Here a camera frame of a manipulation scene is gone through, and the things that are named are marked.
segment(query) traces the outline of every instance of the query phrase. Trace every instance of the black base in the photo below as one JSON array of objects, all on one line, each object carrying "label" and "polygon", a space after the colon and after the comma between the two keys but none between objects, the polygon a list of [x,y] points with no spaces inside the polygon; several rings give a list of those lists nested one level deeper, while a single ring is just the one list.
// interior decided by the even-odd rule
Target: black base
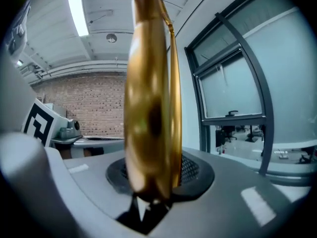
[{"label": "black base", "polygon": [[[106,178],[121,194],[132,195],[125,160],[113,162],[106,171]],[[172,190],[172,202],[195,200],[212,184],[214,171],[205,161],[183,151],[181,184]]]},{"label": "black base", "polygon": [[257,141],[257,138],[249,137],[246,139],[247,142],[255,143]]}]

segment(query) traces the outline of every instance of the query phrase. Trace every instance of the gray plastic surface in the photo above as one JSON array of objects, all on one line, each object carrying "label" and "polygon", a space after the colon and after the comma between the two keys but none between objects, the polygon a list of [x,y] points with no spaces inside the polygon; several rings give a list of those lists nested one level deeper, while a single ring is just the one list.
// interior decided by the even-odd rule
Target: gray plastic surface
[{"label": "gray plastic surface", "polygon": [[[276,225],[261,228],[241,196],[244,189],[256,187],[277,215],[283,213],[290,202],[269,180],[235,161],[189,148],[184,150],[210,163],[215,181],[197,200],[174,203],[149,236],[236,238],[251,234],[260,237],[273,232]],[[123,156],[124,152],[120,151],[64,161],[68,168],[88,165],[87,170],[73,173],[72,177],[87,197],[112,218],[126,211],[131,200],[129,196],[117,194],[105,178],[109,164]]]},{"label": "gray plastic surface", "polygon": [[[117,194],[105,173],[123,151],[63,161],[57,150],[45,150],[21,133],[0,137],[3,175],[43,226],[56,237],[62,236],[60,232],[92,238],[144,237],[114,220],[129,208],[131,199]],[[149,237],[263,237],[286,219],[290,202],[269,180],[235,161],[184,150],[210,163],[215,180],[197,200],[174,203]],[[83,164],[88,169],[70,174],[68,169]],[[277,214],[262,228],[241,197],[241,191],[251,187]]]}]

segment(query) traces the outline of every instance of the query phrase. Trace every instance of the black mesh grille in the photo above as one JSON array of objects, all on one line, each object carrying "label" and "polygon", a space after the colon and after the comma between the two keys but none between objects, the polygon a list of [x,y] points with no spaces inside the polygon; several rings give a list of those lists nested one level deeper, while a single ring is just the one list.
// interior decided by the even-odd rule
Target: black mesh grille
[{"label": "black mesh grille", "polygon": [[[121,168],[121,175],[128,179],[128,173],[127,168],[124,165],[122,165]],[[181,182],[180,185],[186,184],[190,182],[191,180],[194,180],[197,178],[199,173],[199,166],[193,162],[192,160],[186,158],[184,155],[182,156],[182,175],[181,175]]]}]

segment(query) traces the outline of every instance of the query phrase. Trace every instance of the frosted glass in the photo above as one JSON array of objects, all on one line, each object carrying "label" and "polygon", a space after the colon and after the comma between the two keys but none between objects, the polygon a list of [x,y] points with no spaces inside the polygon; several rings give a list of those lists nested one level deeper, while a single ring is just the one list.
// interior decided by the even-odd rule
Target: frosted glass
[{"label": "frosted glass", "polygon": [[230,16],[229,22],[244,35],[293,7],[294,4],[290,0],[254,0]]},{"label": "frosted glass", "polygon": [[231,110],[238,115],[262,112],[259,94],[249,66],[242,55],[201,79],[208,118],[224,117]]},{"label": "frosted glass", "polygon": [[264,71],[273,102],[274,143],[289,148],[317,140],[317,43],[299,12],[250,35],[247,42]]},{"label": "frosted glass", "polygon": [[194,49],[198,65],[202,65],[235,41],[232,33],[224,25],[220,25]]}]

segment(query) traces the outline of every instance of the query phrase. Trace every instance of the glass panel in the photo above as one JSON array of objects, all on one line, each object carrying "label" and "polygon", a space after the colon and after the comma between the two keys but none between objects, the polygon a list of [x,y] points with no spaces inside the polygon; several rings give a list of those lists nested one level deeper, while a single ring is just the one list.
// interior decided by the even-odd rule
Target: glass panel
[{"label": "glass panel", "polygon": [[254,0],[229,16],[229,22],[244,35],[269,19],[291,9],[290,0]]},{"label": "glass panel", "polygon": [[210,126],[211,153],[262,162],[263,125]]},{"label": "glass panel", "polygon": [[200,87],[205,117],[261,114],[259,93],[250,68],[241,53],[215,66],[202,77]]},{"label": "glass panel", "polygon": [[295,10],[259,29],[246,41],[259,60],[272,97],[274,144],[271,162],[311,163],[317,145],[317,42],[314,33],[301,12]]},{"label": "glass panel", "polygon": [[214,55],[219,53],[236,39],[232,33],[224,26],[220,25],[216,30],[211,32],[197,47],[194,48],[198,66],[208,61]]}]

